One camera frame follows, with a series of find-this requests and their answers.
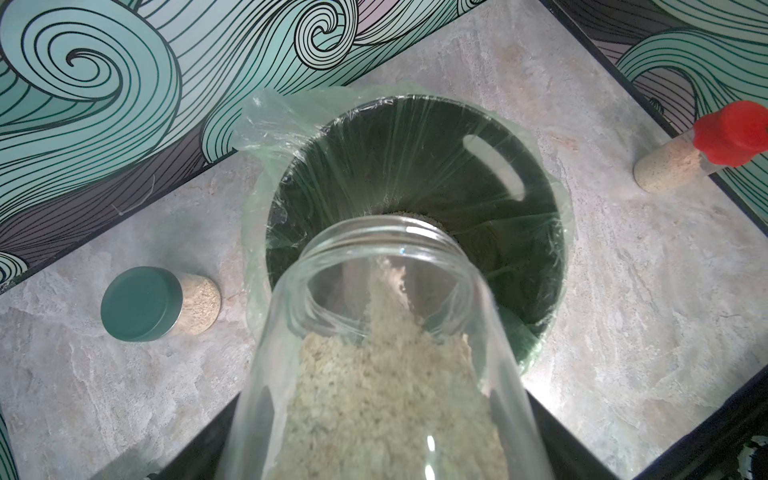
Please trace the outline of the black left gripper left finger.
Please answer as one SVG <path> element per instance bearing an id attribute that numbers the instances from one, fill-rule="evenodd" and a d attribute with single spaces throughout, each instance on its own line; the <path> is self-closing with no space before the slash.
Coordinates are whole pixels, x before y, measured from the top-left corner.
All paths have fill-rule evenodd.
<path id="1" fill-rule="evenodd" d="M 230 433 L 239 396 L 235 396 L 182 451 L 159 472 L 146 478 L 209 480 L 216 477 Z"/>

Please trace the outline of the black bin with green liner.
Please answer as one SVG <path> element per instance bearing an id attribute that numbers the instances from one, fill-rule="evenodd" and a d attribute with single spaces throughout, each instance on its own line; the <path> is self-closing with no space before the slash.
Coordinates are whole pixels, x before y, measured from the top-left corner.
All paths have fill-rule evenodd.
<path id="1" fill-rule="evenodd" d="M 520 370 L 538 360 L 565 291 L 573 215 L 523 127 L 412 84 L 260 89 L 233 144 L 260 169 L 242 226 L 253 332 L 317 235 L 383 218 L 456 242 L 490 287 Z"/>

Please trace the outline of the glass oatmeal jar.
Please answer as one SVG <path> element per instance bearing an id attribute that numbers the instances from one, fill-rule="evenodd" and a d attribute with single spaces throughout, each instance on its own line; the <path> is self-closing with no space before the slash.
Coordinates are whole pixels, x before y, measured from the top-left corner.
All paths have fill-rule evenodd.
<path id="1" fill-rule="evenodd" d="M 493 296 L 438 230 L 316 236 L 280 277 L 220 479 L 549 479 Z"/>

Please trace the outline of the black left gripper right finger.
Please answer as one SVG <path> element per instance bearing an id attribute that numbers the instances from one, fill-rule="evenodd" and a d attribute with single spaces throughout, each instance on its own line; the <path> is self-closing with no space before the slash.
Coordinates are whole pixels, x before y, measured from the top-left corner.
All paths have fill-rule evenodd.
<path id="1" fill-rule="evenodd" d="M 618 480 L 530 392 L 527 395 L 556 479 Z"/>

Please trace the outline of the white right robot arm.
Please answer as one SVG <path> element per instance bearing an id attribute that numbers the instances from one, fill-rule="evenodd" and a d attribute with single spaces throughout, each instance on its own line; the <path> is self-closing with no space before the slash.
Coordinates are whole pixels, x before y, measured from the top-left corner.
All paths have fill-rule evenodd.
<path id="1" fill-rule="evenodd" d="M 765 479 L 767 370 L 761 369 L 640 479 Z"/>

